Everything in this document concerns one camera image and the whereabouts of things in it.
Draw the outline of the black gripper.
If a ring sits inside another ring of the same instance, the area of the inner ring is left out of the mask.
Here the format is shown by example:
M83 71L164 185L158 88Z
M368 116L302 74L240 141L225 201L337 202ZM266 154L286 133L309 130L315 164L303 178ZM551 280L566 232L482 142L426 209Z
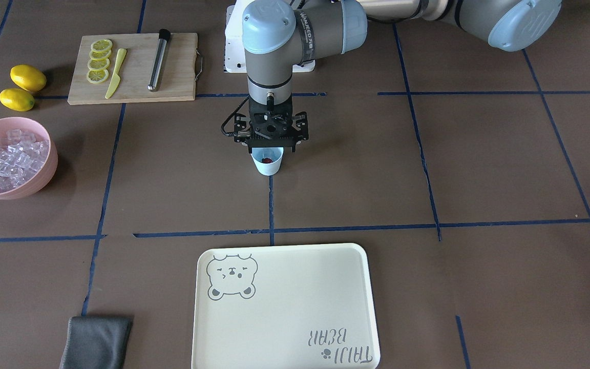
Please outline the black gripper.
M261 124L264 121L264 115L279 115L289 124L292 123L292 97L289 97L284 102L274 105L271 111L268 110L267 105L256 102L252 98L249 99L249 117L253 124Z

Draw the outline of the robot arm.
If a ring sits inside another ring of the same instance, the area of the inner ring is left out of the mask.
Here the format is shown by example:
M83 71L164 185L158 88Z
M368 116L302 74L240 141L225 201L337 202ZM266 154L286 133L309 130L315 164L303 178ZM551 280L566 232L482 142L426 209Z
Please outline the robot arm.
M491 47L520 51L554 23L561 1L253 1L243 10L242 42L252 114L292 113L292 68L358 49L370 18L452 24Z

